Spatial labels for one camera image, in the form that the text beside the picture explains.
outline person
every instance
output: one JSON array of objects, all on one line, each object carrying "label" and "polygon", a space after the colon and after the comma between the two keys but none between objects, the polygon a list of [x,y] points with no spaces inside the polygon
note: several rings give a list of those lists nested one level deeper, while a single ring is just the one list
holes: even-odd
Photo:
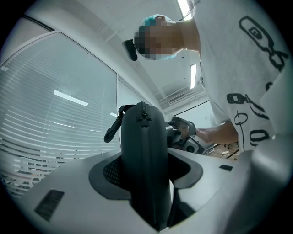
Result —
[{"label": "person", "polygon": [[274,135],[259,101],[286,65],[289,50],[253,0],[193,0],[193,5],[190,20],[160,14],[145,19],[135,32],[135,49],[153,60],[182,50],[198,53],[200,82],[221,125],[196,134],[208,143],[239,141],[240,152],[253,149]]}]

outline black clip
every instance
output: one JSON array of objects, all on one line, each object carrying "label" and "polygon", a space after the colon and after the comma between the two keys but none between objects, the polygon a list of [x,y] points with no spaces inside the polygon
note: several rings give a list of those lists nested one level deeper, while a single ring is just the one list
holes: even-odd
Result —
[{"label": "black clip", "polygon": [[120,109],[118,111],[118,113],[119,113],[118,117],[116,118],[112,127],[107,130],[106,135],[104,136],[104,142],[109,143],[114,138],[116,132],[118,131],[118,129],[120,128],[120,126],[122,124],[122,118],[123,118],[125,112],[134,106],[136,106],[136,105],[126,105],[126,106],[120,107]]}]

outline white t-shirt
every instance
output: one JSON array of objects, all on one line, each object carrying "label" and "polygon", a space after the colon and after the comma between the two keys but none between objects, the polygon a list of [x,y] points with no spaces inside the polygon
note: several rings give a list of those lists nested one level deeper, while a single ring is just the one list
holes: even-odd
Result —
[{"label": "white t-shirt", "polygon": [[233,123],[240,152],[253,149],[274,134],[259,100],[285,66],[289,50],[274,22],[252,0],[193,3],[201,83],[215,118]]}]

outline ceiling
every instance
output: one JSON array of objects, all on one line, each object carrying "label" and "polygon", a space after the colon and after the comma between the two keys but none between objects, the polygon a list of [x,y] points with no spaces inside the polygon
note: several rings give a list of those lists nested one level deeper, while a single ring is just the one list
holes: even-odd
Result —
[{"label": "ceiling", "polygon": [[[182,14],[177,0],[64,0],[61,7],[97,33],[130,64],[152,92],[163,110],[190,102],[205,95],[198,85],[200,67],[197,66],[196,85],[190,89],[190,66],[199,64],[195,52],[181,51],[174,59],[153,61],[139,55],[130,60],[122,42],[133,38],[142,20],[153,14],[163,14],[179,21]],[[185,97],[173,104],[168,100],[185,92]]]}]

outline hand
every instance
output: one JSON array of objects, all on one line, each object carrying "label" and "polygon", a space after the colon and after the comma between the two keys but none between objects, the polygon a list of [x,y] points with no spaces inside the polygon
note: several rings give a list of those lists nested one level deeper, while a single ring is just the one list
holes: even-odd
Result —
[{"label": "hand", "polygon": [[206,131],[196,129],[196,135],[206,143],[211,143],[210,137]]}]

